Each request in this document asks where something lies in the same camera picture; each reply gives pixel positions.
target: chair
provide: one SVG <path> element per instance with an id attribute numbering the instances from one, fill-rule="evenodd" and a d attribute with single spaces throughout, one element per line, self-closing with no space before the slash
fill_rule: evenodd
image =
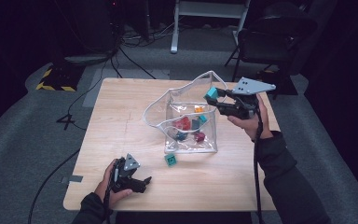
<path id="1" fill-rule="evenodd" d="M 237 59 L 231 81 L 235 81 L 240 61 L 269 64 L 268 67 L 277 65 L 279 72 L 276 74 L 279 77 L 273 97 L 276 99 L 285 81 L 290 78 L 288 69 L 299 44 L 316 28 L 317 22 L 292 3 L 279 2 L 266 7 L 261 18 L 238 33 L 238 45 L 225 64 L 227 66 L 231 59 Z"/>

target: clear plastic container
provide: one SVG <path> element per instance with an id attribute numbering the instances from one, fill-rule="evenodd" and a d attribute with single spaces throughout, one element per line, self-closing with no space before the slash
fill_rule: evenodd
<path id="1" fill-rule="evenodd" d="M 168 89 L 145 110 L 145 123 L 165 134 L 165 153 L 217 152 L 216 108 L 203 98 L 212 86 L 227 89 L 209 71 L 181 88 Z"/>

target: hand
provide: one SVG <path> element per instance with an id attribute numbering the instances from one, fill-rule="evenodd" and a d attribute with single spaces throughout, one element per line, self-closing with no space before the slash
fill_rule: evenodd
<path id="1" fill-rule="evenodd" d="M 257 94 L 258 106 L 260 108 L 261 119 L 263 121 L 263 132 L 260 135 L 261 139 L 272 137 L 272 132 L 269 129 L 269 115 L 267 113 L 267 108 L 263 103 L 260 95 Z M 255 140 L 257 128 L 258 128 L 258 116 L 254 115 L 251 119 L 239 119 L 234 116 L 228 116 L 227 119 L 231 121 L 234 125 L 242 128 L 245 132 L 251 137 L 252 140 Z"/>
<path id="2" fill-rule="evenodd" d="M 116 160 L 113 160 L 109 166 L 106 168 L 105 173 L 103 175 L 103 181 L 101 181 L 98 184 L 97 189 L 95 189 L 94 193 L 96 193 L 101 198 L 101 202 L 103 202 L 103 198 L 107 189 L 107 185 L 109 183 L 110 174 L 113 171 L 113 166 L 115 164 Z M 131 189 L 124 189 L 120 192 L 114 193 L 112 190 L 110 190 L 110 198 L 109 198 L 109 208 L 113 209 L 114 205 L 121 199 L 129 196 L 132 194 Z"/>

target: person's left hand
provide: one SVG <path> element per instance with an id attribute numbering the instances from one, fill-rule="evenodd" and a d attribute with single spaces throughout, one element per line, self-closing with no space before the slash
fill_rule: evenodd
<path id="1" fill-rule="evenodd" d="M 103 181 L 101 181 L 98 184 L 97 189 L 95 189 L 94 193 L 96 193 L 100 199 L 101 202 L 103 202 L 103 198 L 107 189 L 107 185 L 109 183 L 109 179 L 110 179 L 110 174 L 113 171 L 113 165 L 115 164 L 116 160 L 113 160 L 109 166 L 106 168 L 105 173 L 103 175 Z M 110 198 L 109 198 L 109 208 L 113 209 L 114 205 L 120 201 L 121 199 L 129 196 L 130 194 L 132 194 L 132 190 L 131 189 L 123 189 L 120 192 L 114 193 L 112 190 L 110 190 Z"/>

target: sleeve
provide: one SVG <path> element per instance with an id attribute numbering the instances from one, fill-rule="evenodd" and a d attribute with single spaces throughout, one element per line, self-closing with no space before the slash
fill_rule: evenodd
<path id="1" fill-rule="evenodd" d="M 104 221 L 104 208 L 100 197 L 90 193 L 81 202 L 81 208 L 72 224 L 100 224 Z"/>
<path id="2" fill-rule="evenodd" d="M 296 168 L 296 160 L 287 150 L 283 135 L 272 133 L 273 137 L 260 139 L 256 157 L 282 223 L 331 223 L 315 190 Z"/>

